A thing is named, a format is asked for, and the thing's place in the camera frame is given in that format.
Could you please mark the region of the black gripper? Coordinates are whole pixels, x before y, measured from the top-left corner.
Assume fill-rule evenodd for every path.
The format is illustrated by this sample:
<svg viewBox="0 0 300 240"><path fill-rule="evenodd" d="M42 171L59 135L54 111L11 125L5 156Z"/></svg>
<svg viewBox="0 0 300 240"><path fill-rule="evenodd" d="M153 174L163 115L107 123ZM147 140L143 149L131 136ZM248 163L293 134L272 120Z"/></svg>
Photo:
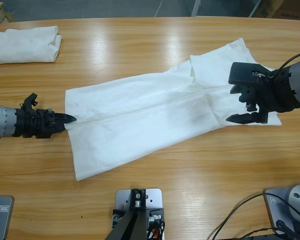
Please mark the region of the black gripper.
<svg viewBox="0 0 300 240"><path fill-rule="evenodd" d="M55 113L51 109L16 109L14 137L49 139L54 132L63 132L65 124L77 119L69 114Z"/></svg>
<svg viewBox="0 0 300 240"><path fill-rule="evenodd" d="M251 124L268 122L270 112L285 113L300 108L297 99L296 81L291 68L269 71L259 68L256 71L258 85L234 85L230 94L241 94L239 101L245 103L246 110L253 113L233 114L226 121L236 124Z"/></svg>

